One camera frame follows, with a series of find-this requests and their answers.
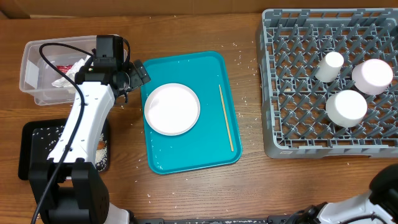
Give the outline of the red snack wrapper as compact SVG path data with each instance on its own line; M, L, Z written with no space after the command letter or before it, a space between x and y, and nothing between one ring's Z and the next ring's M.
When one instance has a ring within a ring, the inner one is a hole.
M73 65L57 65L57 69L63 73L67 73Z

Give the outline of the large white plate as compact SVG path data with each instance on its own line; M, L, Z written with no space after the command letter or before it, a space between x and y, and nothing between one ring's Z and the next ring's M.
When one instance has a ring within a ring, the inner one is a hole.
M148 125L166 136L177 136L194 127L200 116L195 92L179 83L157 87L146 99L144 116Z

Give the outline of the brown carrot stick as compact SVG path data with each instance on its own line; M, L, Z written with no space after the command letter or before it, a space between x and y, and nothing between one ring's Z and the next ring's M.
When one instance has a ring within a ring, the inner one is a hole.
M106 143L104 141L100 141L98 143L97 150L101 150L101 149L105 148L105 146L106 146Z

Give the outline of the wooden chopstick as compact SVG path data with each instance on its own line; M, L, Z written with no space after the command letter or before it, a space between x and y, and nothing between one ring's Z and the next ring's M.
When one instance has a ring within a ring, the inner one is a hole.
M222 91L221 85L218 85L218 88L219 88L219 93L220 93L221 105L223 108L224 120L226 123L226 130L227 130L227 134L228 134L229 145L230 145L231 152L234 152L234 146L233 146L233 141L232 141L231 132L230 132L230 128L229 128L229 122L228 122L228 115L226 114L226 107L225 107L225 103L224 103L223 91Z

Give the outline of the small white cup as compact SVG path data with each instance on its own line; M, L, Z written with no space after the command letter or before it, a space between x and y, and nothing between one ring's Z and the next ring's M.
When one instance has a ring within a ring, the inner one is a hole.
M327 53L318 64L315 78L324 83L332 82L344 64L344 57L338 52Z

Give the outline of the white bowl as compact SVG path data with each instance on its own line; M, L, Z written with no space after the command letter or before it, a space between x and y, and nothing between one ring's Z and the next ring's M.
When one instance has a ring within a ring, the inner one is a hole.
M383 60L369 59L354 67L355 87L367 95L379 95L391 84L392 68Z

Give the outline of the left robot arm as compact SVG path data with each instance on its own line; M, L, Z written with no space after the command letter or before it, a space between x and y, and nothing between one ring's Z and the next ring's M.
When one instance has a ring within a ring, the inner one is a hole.
M73 78L75 99L62 135L45 162L33 162L29 183L36 201L31 222L137 223L130 210L109 201L95 167L96 151L108 113L120 96L150 82L140 60L130 61L129 42L99 35L96 48Z

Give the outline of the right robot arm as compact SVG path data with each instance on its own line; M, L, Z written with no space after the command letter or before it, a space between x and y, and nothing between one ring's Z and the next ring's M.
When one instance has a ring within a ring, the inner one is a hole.
M310 206L294 223L397 223L397 164L380 171L367 192Z

